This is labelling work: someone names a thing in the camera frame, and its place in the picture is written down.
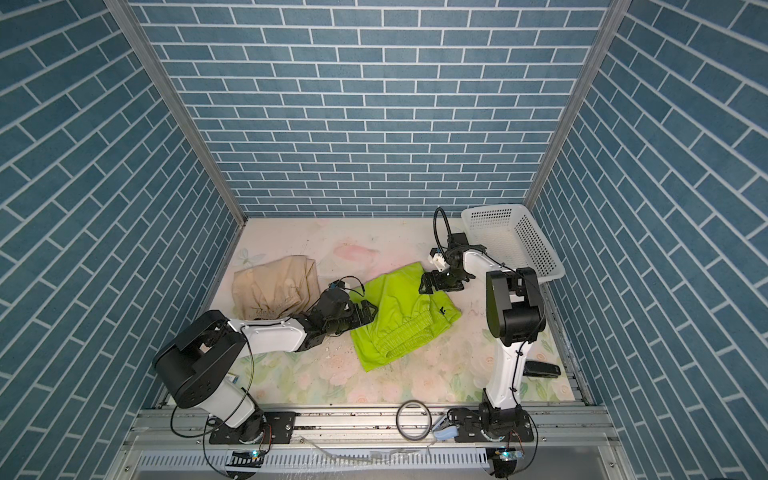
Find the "beige shorts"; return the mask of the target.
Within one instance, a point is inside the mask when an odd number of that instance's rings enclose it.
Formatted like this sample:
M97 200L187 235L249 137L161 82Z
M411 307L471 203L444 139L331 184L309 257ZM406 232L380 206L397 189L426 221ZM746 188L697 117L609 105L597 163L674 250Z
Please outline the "beige shorts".
M239 319L276 320L305 312L320 297L316 262L294 255L241 270L231 291Z

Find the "lime green shorts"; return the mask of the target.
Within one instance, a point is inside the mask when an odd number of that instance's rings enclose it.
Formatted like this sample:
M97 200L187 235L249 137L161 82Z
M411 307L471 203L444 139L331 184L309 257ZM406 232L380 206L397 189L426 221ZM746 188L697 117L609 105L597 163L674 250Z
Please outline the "lime green shorts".
M367 282L363 299L378 308L373 322L351 332L364 371L388 365L427 345L462 312L447 293L421 294L423 266L411 263Z

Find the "white plastic basket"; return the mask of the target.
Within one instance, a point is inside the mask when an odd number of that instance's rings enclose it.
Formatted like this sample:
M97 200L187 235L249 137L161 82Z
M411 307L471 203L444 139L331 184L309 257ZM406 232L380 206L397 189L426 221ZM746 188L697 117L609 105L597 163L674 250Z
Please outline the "white plastic basket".
M552 244L521 204L489 205L461 213L465 233L473 244L513 268L530 267L540 283L564 277L565 268Z

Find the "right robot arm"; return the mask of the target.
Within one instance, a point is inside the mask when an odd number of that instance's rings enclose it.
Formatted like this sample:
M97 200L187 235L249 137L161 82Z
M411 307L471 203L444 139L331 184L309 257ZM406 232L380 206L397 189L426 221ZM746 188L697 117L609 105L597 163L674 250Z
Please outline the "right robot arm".
M437 241L430 256L436 269L422 275L421 294L461 291L467 282L485 279L487 326L497 340L497 351L480 415L490 426L522 422L522 379L555 378L561 374L555 364L527 358L546 327L536 272L530 267L512 268L491 258L484 246L470 244L464 233L449 233L446 244Z

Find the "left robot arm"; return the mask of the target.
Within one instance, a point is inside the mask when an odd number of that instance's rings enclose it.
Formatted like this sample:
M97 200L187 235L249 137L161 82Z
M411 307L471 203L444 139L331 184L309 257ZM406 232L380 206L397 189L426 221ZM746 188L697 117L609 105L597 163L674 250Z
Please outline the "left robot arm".
M238 429L261 419L246 387L227 375L234 363L257 354L303 352L372 323L378 307L359 293L332 286L305 312L277 320L229 319L209 310L164 346L153 368L180 408L201 408L223 425Z

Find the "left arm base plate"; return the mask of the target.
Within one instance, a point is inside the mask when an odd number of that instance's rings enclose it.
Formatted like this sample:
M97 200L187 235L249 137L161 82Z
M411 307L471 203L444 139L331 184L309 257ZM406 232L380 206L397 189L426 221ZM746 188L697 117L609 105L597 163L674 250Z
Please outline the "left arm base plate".
M224 424L210 434L212 445L289 444L297 413L292 411L257 411L241 426Z

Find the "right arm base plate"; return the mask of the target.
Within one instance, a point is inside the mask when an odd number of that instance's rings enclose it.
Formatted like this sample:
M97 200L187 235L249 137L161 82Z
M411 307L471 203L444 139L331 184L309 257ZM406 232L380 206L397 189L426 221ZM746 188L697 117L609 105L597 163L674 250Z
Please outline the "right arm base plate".
M447 412L450 426L458 428L457 443L532 442L533 424L522 407L512 409L486 408L478 410L453 408Z

